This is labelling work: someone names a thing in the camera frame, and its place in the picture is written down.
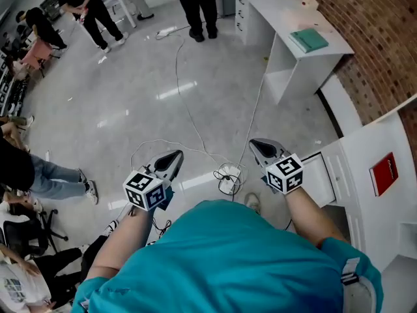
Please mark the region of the red book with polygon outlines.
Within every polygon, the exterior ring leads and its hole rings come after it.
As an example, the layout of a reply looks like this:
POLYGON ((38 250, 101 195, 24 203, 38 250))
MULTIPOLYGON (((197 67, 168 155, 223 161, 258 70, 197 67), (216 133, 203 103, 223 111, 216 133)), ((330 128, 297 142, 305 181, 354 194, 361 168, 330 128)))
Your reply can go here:
POLYGON ((398 179, 398 170, 393 152, 388 153, 369 169, 376 196, 384 194, 398 179))

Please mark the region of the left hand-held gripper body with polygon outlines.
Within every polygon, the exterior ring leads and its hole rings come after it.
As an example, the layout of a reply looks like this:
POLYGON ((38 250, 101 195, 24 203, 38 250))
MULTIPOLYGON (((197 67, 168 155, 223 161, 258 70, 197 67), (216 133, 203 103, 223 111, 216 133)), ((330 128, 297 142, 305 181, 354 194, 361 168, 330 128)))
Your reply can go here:
POLYGON ((166 210, 171 201, 171 171, 150 165, 133 170, 123 183, 129 203, 144 211, 166 210))

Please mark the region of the white power strip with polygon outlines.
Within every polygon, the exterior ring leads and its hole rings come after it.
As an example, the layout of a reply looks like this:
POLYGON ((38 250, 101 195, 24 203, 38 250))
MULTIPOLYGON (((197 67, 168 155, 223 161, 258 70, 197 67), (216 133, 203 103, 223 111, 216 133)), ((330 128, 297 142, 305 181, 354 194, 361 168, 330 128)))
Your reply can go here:
POLYGON ((173 35, 177 32, 177 28, 176 27, 170 27, 170 28, 166 28, 166 29, 162 29, 160 31, 158 31, 155 35, 155 39, 156 40, 162 40, 170 35, 173 35))
POLYGON ((237 164, 226 162, 214 174, 219 180, 218 188, 220 192, 228 196, 234 196, 240 190, 243 178, 240 166, 237 164))

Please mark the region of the person's left forearm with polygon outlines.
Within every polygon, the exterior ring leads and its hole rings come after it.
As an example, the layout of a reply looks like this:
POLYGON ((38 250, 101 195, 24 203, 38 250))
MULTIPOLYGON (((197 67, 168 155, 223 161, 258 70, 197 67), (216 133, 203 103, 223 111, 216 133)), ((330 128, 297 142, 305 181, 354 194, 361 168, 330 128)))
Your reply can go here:
POLYGON ((113 278, 132 254, 143 248, 152 228, 154 209, 135 208, 127 214, 99 250, 86 280, 96 277, 113 278))

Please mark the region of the person's right shoe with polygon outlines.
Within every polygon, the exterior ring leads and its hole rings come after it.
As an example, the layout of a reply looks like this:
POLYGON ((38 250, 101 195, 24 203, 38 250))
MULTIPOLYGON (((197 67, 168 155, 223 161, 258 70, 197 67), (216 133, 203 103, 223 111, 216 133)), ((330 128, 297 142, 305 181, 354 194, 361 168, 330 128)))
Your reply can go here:
POLYGON ((254 210, 258 215, 261 214, 261 202, 255 193, 249 192, 245 195, 244 205, 254 210))

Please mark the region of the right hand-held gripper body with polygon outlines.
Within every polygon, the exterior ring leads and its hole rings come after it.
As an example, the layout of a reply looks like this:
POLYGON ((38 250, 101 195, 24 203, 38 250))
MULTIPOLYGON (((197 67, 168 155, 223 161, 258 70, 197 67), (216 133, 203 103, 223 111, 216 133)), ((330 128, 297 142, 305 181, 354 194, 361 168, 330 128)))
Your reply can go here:
POLYGON ((260 156, 261 180, 275 193, 286 195, 301 187, 304 166, 293 153, 284 153, 280 157, 260 156))

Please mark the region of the shelf of black white devices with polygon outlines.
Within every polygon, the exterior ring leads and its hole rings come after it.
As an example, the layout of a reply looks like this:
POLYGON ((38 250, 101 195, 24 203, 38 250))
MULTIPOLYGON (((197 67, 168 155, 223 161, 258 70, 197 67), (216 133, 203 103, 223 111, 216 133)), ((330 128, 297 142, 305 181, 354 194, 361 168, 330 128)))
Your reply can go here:
POLYGON ((0 50, 0 116, 19 115, 29 78, 16 80, 5 63, 6 54, 0 50))

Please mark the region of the person's right forearm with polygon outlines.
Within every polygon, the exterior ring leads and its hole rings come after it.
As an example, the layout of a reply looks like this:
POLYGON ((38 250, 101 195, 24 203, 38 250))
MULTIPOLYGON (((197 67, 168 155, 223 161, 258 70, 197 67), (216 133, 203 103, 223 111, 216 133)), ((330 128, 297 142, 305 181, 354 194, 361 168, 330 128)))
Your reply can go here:
POLYGON ((332 219, 322 210, 302 188, 285 195, 297 234, 320 248, 327 238, 347 242, 332 219))

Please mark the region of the teal book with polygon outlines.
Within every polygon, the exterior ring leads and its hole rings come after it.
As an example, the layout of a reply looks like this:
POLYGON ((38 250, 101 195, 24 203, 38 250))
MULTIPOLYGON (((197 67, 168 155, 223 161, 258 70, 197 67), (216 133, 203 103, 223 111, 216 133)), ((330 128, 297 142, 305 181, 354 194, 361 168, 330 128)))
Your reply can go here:
POLYGON ((304 52, 309 53, 328 46, 328 42, 315 29, 307 28, 289 34, 289 38, 304 52))

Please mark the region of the plain white desk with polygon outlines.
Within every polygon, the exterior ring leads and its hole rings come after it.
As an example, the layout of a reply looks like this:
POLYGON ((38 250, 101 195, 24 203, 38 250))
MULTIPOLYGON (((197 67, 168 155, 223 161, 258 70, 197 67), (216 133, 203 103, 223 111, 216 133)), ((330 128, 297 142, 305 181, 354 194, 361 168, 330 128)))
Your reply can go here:
POLYGON ((261 82, 275 103, 313 95, 344 55, 353 50, 318 11, 303 0, 235 0, 235 30, 246 46, 270 47, 261 82), (303 52, 290 35, 317 30, 328 46, 303 52))

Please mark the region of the person's teal shirt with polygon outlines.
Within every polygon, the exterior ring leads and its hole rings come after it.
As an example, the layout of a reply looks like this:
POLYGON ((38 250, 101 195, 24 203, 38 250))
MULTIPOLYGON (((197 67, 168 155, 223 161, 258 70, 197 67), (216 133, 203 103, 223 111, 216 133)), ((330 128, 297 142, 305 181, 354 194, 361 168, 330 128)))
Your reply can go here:
POLYGON ((82 282, 71 313, 353 313, 382 308, 381 274, 350 244, 320 248, 227 200, 202 201, 110 279, 82 282))

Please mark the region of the white desk with hutch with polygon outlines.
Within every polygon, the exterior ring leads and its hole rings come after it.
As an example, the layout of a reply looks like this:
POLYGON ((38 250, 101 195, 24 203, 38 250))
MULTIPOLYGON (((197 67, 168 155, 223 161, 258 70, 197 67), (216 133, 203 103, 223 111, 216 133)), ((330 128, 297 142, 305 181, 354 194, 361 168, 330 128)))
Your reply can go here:
POLYGON ((336 196, 324 210, 381 272, 382 313, 417 313, 417 98, 318 152, 336 196), (369 169, 390 152, 399 177, 376 196, 369 169))

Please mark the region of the white table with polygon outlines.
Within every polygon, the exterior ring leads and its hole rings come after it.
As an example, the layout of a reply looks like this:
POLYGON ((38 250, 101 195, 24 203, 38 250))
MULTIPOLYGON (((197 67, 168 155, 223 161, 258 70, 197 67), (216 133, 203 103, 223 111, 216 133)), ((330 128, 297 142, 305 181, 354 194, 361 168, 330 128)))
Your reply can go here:
POLYGON ((108 8, 108 10, 113 13, 114 16, 116 15, 115 11, 113 10, 114 7, 116 8, 119 7, 122 10, 122 19, 127 19, 130 25, 134 29, 137 27, 136 22, 134 21, 124 0, 102 0, 102 1, 105 4, 105 6, 108 8))

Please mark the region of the black office chair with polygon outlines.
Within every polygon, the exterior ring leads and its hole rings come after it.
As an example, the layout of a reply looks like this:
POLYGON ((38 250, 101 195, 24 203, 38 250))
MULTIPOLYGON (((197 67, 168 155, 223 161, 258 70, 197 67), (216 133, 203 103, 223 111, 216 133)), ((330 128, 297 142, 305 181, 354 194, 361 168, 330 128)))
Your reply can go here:
POLYGON ((60 235, 53 231, 52 222, 59 212, 52 209, 49 213, 41 211, 14 215, 8 211, 0 212, 0 243, 13 250, 20 257, 40 257, 52 247, 58 252, 53 237, 68 241, 66 235, 60 235))

